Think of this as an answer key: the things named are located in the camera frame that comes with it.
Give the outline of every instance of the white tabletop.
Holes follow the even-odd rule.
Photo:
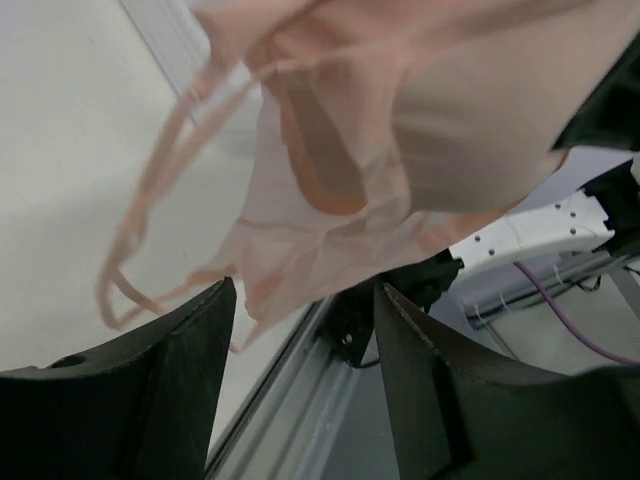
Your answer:
[[[174,101],[117,2],[0,3],[1,369],[46,366],[117,335],[97,315],[95,279]],[[143,291],[175,286],[213,256],[241,207],[253,138],[249,126],[222,135],[154,214],[127,269]],[[241,342],[252,321],[237,287]],[[297,318],[229,357],[214,439]]]

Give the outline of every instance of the purple cable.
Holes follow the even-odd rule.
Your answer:
[[[527,267],[525,267],[520,262],[515,262],[514,265],[518,269],[520,269],[520,271],[529,279],[529,281],[533,284],[533,286],[536,287],[536,290],[538,290],[538,292],[540,292],[540,295],[542,295],[542,298],[544,298],[544,301],[547,302],[549,307],[551,307],[551,310],[553,310],[553,313],[556,314],[556,316],[562,322],[562,324],[565,326],[565,328],[567,330],[569,330],[569,333],[571,333],[571,335],[576,337],[576,339],[578,339],[580,341],[580,343],[582,343],[585,347],[589,348],[590,350],[593,350],[594,352],[596,352],[599,355],[602,355],[604,358],[608,358],[609,360],[613,360],[614,362],[621,363],[622,365],[638,365],[638,364],[640,364],[640,362],[637,362],[635,360],[631,360],[630,358],[626,358],[626,357],[623,357],[621,355],[617,355],[615,353],[611,353],[611,352],[605,350],[604,348],[600,347],[599,345],[596,345],[591,340],[589,340],[587,337],[585,337],[580,332],[580,330],[578,330],[578,328],[571,322],[571,320],[569,320],[567,315],[560,308],[560,305],[558,305],[558,303],[554,300],[554,298],[547,291],[547,289],[544,288],[544,285],[542,285],[542,283],[540,283],[540,281],[536,278],[536,276],[533,274],[533,272],[531,270],[529,270]]]

